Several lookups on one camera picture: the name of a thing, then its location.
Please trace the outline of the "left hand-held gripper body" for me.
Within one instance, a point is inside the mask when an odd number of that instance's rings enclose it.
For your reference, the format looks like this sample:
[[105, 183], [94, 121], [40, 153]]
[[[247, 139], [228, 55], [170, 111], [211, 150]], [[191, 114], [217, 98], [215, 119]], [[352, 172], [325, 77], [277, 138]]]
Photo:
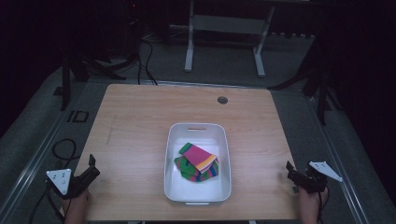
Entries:
[[94, 168], [88, 168], [79, 176], [73, 176], [72, 170], [69, 168], [47, 171], [46, 176], [61, 198], [64, 200], [73, 199], [80, 195], [95, 179], [91, 175]]

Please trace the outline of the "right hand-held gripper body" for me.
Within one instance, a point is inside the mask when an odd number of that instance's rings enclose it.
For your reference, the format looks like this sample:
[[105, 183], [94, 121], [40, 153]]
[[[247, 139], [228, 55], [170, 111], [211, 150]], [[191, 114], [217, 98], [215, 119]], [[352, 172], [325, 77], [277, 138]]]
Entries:
[[337, 174], [326, 161], [310, 161], [305, 174], [288, 171], [288, 179], [296, 186], [304, 188], [308, 194], [323, 192], [328, 184], [328, 178], [342, 182], [343, 178]]

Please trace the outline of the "pink striped sock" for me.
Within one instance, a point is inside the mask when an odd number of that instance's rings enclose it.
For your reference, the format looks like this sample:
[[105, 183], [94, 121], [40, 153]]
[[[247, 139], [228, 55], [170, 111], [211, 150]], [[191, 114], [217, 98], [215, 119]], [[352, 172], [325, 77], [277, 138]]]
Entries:
[[216, 169], [219, 166], [218, 157], [215, 154], [209, 153], [192, 143], [186, 143], [179, 150], [179, 153], [201, 174], [210, 168]]

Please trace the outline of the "white plastic bin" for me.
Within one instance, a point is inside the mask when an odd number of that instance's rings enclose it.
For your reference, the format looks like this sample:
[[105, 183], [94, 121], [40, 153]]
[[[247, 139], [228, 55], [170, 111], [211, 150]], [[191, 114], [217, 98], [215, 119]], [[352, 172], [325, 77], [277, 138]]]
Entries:
[[[174, 159], [179, 150], [192, 143], [218, 157], [219, 175], [203, 182], [185, 179]], [[164, 193], [174, 202], [208, 205], [227, 200], [232, 193], [230, 155], [225, 130], [214, 123], [176, 123], [169, 131], [164, 166]]]

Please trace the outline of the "green striped sock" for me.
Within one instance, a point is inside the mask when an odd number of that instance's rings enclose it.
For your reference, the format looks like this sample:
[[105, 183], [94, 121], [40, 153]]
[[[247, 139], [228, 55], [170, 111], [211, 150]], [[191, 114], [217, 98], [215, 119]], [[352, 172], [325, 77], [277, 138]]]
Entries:
[[203, 173], [183, 156], [175, 158], [174, 163], [181, 175], [191, 182], [203, 182], [219, 175], [219, 163], [217, 161], [213, 161], [209, 168]]

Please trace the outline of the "person's right hand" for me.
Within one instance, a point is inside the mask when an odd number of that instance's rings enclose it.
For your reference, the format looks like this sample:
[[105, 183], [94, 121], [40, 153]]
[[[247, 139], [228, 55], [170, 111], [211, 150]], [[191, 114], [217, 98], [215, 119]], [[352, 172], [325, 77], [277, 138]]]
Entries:
[[321, 193], [308, 194], [307, 191], [299, 187], [298, 209], [302, 224], [317, 224], [319, 211], [328, 197], [328, 189]]

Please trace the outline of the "person's left hand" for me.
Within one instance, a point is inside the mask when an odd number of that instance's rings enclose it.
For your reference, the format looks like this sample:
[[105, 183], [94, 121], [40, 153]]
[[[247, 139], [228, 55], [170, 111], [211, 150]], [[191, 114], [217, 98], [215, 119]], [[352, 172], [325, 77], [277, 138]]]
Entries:
[[64, 224], [84, 224], [90, 196], [89, 190], [85, 189], [76, 198], [61, 199], [62, 209], [64, 210]]

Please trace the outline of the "black tripod stand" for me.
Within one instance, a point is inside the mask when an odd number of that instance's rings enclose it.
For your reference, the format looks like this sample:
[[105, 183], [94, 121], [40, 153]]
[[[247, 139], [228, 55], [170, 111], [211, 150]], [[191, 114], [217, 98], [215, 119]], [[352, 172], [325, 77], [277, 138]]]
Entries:
[[268, 87], [268, 90], [284, 90], [288, 86], [306, 79], [302, 93], [304, 96], [312, 97], [318, 92], [317, 116], [320, 123], [325, 125], [326, 97], [337, 52], [335, 47], [334, 39], [330, 35], [326, 35], [324, 32], [319, 33], [305, 54], [296, 75], [280, 84]]
[[72, 19], [66, 17], [54, 26], [56, 46], [62, 53], [62, 106], [71, 99], [70, 73], [78, 81], [87, 81], [92, 67], [105, 77], [124, 80], [117, 70], [137, 60], [141, 43], [141, 23], [127, 17]]

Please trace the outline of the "white metal stand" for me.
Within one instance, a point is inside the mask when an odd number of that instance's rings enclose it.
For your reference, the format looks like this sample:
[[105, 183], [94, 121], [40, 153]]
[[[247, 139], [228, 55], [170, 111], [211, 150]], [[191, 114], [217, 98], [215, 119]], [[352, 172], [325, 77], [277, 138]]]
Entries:
[[258, 35], [260, 42], [252, 49], [257, 76], [264, 77], [264, 65], [262, 61], [262, 49], [268, 35], [269, 27], [275, 13], [275, 7], [269, 7], [264, 20], [233, 18], [201, 15], [194, 12], [194, 0], [190, 0], [188, 46], [185, 58], [184, 71], [190, 72], [193, 66], [194, 42], [193, 34], [195, 31], [211, 31], [221, 33], [235, 33], [245, 35]]

